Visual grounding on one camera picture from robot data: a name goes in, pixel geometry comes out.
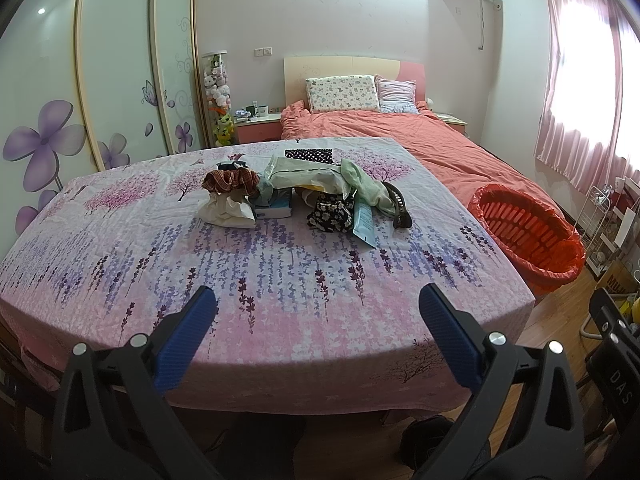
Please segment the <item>pink curtain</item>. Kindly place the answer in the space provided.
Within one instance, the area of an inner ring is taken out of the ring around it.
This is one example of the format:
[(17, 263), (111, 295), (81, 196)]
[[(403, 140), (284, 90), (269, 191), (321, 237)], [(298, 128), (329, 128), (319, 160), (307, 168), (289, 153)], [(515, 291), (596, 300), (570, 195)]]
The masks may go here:
[(639, 39), (615, 0), (547, 0), (538, 162), (579, 192), (639, 180)]

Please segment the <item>cream pink headboard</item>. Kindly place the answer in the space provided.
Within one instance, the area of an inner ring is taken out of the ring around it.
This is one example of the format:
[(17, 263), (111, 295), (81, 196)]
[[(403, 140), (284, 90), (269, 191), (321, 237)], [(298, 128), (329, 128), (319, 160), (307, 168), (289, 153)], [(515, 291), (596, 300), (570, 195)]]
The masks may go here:
[(347, 75), (380, 75), (386, 79), (414, 80), (416, 98), (419, 101), (426, 99), (425, 70), (420, 63), (363, 56), (290, 56), (283, 60), (285, 104), (306, 100), (307, 78)]

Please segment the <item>striped pink pillow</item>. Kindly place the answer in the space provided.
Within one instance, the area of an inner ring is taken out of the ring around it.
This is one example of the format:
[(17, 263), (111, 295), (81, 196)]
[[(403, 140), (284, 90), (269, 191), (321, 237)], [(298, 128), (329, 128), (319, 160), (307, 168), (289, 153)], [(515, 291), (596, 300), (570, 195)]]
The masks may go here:
[(378, 104), (382, 113), (418, 114), (416, 81), (375, 76)]

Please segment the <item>black hair claw clip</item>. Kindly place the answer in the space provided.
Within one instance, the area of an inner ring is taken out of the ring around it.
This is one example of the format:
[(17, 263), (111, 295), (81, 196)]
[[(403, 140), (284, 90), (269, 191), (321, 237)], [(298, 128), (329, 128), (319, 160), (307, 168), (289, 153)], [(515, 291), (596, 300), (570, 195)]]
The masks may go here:
[(410, 229), (412, 227), (412, 218), (406, 206), (406, 201), (401, 192), (390, 182), (384, 182), (390, 200), (394, 206), (393, 222), (395, 229)]

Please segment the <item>silver snack bag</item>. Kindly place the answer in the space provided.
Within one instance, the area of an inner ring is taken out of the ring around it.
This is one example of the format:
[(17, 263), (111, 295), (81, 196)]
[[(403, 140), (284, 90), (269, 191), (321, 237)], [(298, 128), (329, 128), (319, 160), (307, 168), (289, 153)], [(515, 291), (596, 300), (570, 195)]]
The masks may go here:
[(339, 166), (324, 162), (272, 156), (262, 176), (273, 188), (304, 188), (324, 194), (341, 195), (352, 192)]

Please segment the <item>red laundry basket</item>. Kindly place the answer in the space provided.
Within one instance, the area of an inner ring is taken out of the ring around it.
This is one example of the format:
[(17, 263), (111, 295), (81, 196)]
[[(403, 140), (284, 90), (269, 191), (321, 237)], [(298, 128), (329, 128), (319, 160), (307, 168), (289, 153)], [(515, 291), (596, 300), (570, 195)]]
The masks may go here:
[(504, 185), (488, 184), (476, 190), (468, 209), (535, 296), (546, 296), (582, 273), (582, 238), (548, 204)]

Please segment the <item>black polka dot hairbrush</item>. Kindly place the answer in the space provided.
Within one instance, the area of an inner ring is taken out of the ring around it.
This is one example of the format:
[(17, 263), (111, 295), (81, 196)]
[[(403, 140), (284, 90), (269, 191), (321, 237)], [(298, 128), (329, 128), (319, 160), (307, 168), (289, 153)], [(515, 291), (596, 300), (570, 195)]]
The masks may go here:
[(330, 148), (289, 148), (284, 151), (284, 154), (286, 158), (290, 159), (333, 164), (333, 151)]

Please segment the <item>pink nightstand left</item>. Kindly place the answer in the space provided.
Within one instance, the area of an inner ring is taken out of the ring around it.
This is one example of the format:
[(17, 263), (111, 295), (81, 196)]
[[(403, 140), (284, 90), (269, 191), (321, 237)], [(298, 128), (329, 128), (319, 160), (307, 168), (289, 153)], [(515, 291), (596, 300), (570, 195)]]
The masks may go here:
[(282, 136), (281, 114), (270, 113), (252, 117), (247, 122), (235, 124), (236, 142), (239, 144), (280, 140)]

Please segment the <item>floral white pillow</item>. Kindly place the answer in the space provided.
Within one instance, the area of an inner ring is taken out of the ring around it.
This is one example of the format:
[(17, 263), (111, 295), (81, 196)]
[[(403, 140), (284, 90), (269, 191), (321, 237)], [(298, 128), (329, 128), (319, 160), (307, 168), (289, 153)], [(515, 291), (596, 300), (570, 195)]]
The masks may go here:
[(305, 90), (311, 113), (380, 109), (372, 75), (307, 78)]

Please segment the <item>black floral scrunchie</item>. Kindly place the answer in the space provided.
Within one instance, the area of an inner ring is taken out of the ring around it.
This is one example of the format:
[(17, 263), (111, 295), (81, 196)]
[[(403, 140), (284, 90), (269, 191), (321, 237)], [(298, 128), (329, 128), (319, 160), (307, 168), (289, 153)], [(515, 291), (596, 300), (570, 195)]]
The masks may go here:
[(340, 194), (320, 193), (314, 210), (307, 216), (307, 226), (327, 233), (349, 233), (354, 225), (355, 199)]

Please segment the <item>floral pink purple tablecloth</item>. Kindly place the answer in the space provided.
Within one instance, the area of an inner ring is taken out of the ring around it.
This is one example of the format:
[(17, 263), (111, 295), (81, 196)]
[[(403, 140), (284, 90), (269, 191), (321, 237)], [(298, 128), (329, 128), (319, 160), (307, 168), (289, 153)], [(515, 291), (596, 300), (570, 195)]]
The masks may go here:
[(520, 336), (535, 299), (514, 267), (420, 162), (390, 139), (305, 139), (382, 180), (412, 226), (375, 216), (374, 241), (323, 233), (295, 202), (254, 229), (205, 223), (202, 181), (234, 148), (77, 178), (1, 265), (1, 313), (40, 382), (73, 345), (124, 344), (202, 286), (219, 311), (171, 402), (198, 410), (324, 415), (447, 411), (466, 393), (420, 317), (436, 284), (486, 330)]

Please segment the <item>light green cloth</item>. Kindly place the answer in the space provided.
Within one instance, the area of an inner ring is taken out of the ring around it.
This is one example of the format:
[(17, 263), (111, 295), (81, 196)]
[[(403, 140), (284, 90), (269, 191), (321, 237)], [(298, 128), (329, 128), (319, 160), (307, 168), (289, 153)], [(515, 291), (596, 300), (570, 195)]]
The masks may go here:
[(343, 179), (356, 188), (357, 194), (370, 207), (378, 208), (386, 216), (392, 216), (395, 213), (390, 193), (381, 181), (370, 177), (362, 168), (347, 158), (341, 160), (340, 170)]

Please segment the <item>floral sliding wardrobe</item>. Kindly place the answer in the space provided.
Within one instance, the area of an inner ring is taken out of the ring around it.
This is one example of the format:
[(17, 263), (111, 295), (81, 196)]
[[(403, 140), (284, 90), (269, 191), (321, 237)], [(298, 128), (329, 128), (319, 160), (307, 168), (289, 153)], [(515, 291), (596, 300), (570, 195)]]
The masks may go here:
[(1, 245), (73, 178), (205, 144), (195, 0), (1, 0)]

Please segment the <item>bed with coral duvet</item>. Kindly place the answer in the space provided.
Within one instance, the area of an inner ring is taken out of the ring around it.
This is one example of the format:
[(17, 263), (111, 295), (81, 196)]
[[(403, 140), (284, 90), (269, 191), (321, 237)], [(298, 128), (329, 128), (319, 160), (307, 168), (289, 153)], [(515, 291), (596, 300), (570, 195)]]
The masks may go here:
[(285, 107), (281, 114), (286, 140), (362, 136), (389, 138), (405, 148), (473, 214), (484, 206), (480, 190), (491, 185), (507, 188), (514, 195), (505, 204), (522, 206), (525, 197), (544, 218), (562, 211), (536, 182), (475, 144), (439, 119), (421, 102), (416, 114), (383, 113), (376, 110), (332, 110), (313, 113), (302, 101)]

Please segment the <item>brown ruffled scrunchie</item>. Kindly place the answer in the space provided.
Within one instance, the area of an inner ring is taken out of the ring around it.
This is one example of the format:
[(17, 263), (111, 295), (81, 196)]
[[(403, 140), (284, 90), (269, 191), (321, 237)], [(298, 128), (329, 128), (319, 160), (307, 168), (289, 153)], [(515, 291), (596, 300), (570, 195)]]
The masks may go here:
[(241, 190), (246, 196), (256, 196), (259, 181), (260, 177), (255, 171), (244, 167), (231, 170), (216, 169), (206, 174), (202, 188), (209, 193), (222, 194)]

